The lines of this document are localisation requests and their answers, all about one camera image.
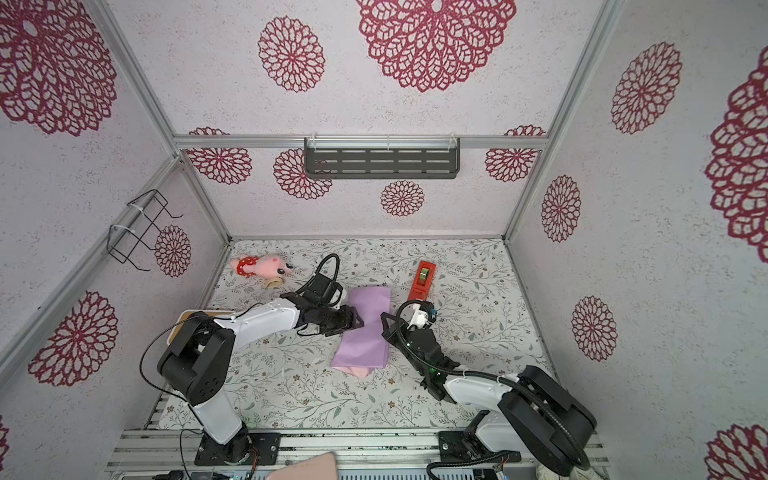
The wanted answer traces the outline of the pink wrapping paper sheet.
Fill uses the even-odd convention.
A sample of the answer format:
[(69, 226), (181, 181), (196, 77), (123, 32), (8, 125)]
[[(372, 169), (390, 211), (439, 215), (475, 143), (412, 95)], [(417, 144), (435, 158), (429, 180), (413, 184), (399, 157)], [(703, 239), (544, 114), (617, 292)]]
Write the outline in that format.
[(342, 336), (331, 368), (347, 375), (364, 378), (387, 366), (389, 343), (383, 337), (381, 314), (391, 307), (391, 290), (368, 286), (349, 292), (348, 305), (354, 307), (364, 325)]

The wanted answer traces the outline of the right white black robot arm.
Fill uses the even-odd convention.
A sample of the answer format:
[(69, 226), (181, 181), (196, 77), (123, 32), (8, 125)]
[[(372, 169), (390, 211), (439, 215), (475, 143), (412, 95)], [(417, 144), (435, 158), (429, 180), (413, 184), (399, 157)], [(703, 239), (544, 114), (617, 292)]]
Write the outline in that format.
[(421, 387), (438, 401), (476, 406), (481, 412), (464, 434), (469, 455), (490, 461), (529, 452), (550, 471), (588, 471), (586, 446), (595, 416), (543, 369), (528, 365), (510, 377), (469, 369), (442, 350), (432, 325), (434, 305), (408, 300), (380, 315), (382, 337), (421, 375)]

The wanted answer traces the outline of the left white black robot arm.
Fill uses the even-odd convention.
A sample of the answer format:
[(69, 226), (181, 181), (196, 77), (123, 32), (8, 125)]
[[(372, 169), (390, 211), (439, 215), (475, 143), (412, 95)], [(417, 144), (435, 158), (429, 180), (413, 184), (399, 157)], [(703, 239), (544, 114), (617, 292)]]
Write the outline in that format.
[(157, 372), (190, 407), (204, 439), (239, 448), (247, 441), (248, 427), (224, 389), (238, 350), (284, 331), (331, 337), (364, 326), (347, 304), (338, 280), (340, 266), (339, 255), (328, 254), (295, 291), (232, 314), (194, 311), (171, 327), (175, 335), (157, 362)]

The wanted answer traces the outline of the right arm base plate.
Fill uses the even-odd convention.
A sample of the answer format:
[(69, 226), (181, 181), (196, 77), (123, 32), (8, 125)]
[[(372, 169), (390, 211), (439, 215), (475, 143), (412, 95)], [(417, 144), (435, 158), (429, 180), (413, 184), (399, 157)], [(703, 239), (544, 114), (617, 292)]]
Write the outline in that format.
[(519, 463), (522, 455), (519, 451), (491, 451), (476, 434), (467, 431), (440, 431), (437, 434), (440, 460), (447, 463)]

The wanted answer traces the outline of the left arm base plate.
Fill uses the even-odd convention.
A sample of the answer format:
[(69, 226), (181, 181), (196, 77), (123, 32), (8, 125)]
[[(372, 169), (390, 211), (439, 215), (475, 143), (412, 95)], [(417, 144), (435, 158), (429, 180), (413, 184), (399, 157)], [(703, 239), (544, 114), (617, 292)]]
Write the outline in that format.
[(236, 435), (227, 444), (219, 444), (204, 434), (194, 459), (195, 466), (275, 465), (279, 452), (279, 433)]

